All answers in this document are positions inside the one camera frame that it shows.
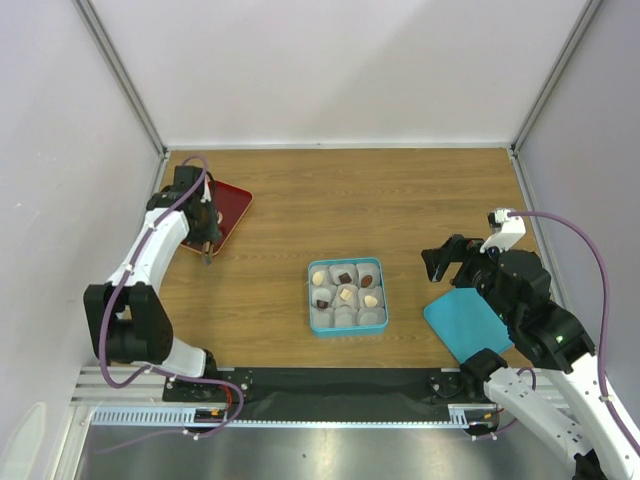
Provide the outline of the metal tongs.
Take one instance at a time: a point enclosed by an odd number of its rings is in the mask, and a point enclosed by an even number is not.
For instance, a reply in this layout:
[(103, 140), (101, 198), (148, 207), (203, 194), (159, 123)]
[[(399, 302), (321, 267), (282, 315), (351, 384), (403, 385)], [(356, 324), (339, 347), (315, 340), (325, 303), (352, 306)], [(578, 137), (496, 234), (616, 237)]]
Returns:
[(214, 245), (211, 242), (204, 242), (202, 245), (202, 258), (206, 265), (210, 265), (212, 262), (212, 252)]

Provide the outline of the teal tin lid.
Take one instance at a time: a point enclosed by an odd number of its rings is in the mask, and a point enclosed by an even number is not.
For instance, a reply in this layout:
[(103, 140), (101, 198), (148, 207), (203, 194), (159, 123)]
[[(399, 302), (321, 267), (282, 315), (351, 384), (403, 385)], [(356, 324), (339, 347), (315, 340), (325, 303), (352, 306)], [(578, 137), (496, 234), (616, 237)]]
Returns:
[(423, 316), (459, 364), (485, 348), (502, 354), (513, 346), (507, 327), (474, 289), (449, 291)]

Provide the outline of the dark oval chocolate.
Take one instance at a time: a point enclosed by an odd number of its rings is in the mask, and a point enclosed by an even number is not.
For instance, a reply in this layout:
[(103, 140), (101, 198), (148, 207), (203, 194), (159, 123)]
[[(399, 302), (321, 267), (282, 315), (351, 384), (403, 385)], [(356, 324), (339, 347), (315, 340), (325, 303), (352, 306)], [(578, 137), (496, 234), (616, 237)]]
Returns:
[(360, 286), (365, 289), (375, 288), (378, 285), (378, 280), (375, 276), (367, 274), (361, 277)]

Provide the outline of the white almond chocolate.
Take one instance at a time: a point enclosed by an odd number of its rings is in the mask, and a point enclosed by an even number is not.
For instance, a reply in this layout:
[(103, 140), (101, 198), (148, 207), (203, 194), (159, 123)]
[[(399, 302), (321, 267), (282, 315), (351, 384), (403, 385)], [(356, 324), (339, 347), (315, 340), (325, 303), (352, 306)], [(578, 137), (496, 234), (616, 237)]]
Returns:
[(374, 308), (378, 305), (378, 300), (372, 295), (367, 295), (364, 297), (364, 304), (367, 308)]

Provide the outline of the beige square chocolate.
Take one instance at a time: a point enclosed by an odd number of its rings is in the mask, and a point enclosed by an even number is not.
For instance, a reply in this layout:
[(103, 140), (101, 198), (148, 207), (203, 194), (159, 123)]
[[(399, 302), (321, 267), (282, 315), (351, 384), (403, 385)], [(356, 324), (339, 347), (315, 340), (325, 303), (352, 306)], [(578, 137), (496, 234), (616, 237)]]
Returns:
[(349, 300), (352, 297), (353, 293), (351, 290), (343, 289), (340, 293), (340, 298), (344, 301)]

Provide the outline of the white oval chocolate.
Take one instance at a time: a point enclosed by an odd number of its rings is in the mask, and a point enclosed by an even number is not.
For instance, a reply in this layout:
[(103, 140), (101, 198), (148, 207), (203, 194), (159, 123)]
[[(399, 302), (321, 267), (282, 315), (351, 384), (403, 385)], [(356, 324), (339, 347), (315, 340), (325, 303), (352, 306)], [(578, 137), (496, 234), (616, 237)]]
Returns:
[(321, 272), (316, 272), (313, 276), (312, 276), (312, 282), (314, 285), (319, 286), (323, 283), (324, 281), (324, 275)]

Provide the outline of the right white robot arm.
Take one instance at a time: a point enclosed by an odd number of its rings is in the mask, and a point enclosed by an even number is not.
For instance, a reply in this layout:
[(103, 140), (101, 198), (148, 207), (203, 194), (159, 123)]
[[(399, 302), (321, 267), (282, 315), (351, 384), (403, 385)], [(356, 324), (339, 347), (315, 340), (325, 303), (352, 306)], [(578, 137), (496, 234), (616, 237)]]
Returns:
[(421, 257), (432, 282), (440, 281), (450, 264), (459, 264), (453, 286), (479, 294), (505, 324), (516, 349), (544, 371), (572, 414), (564, 415), (521, 385), (489, 348), (462, 363), (462, 394), (506, 407), (577, 479), (638, 478), (639, 430), (625, 409), (611, 402), (595, 344), (581, 322), (552, 300), (551, 276), (538, 255), (455, 234), (442, 246), (423, 250)]

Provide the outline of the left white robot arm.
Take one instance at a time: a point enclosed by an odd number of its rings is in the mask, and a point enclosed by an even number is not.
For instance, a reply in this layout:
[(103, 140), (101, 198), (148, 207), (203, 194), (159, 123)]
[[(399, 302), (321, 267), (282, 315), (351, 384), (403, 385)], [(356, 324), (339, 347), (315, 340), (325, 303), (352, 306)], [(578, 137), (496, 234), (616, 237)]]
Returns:
[(83, 295), (91, 342), (106, 383), (117, 389), (112, 363), (137, 366), (137, 372), (158, 373), (185, 388), (198, 400), (213, 398), (220, 377), (213, 354), (193, 347), (175, 334), (160, 301), (159, 290), (169, 263), (182, 243), (200, 247), (206, 262), (221, 239), (219, 215), (209, 183), (208, 166), (184, 161), (172, 184), (154, 193), (144, 223), (125, 260), (102, 284), (89, 285)]

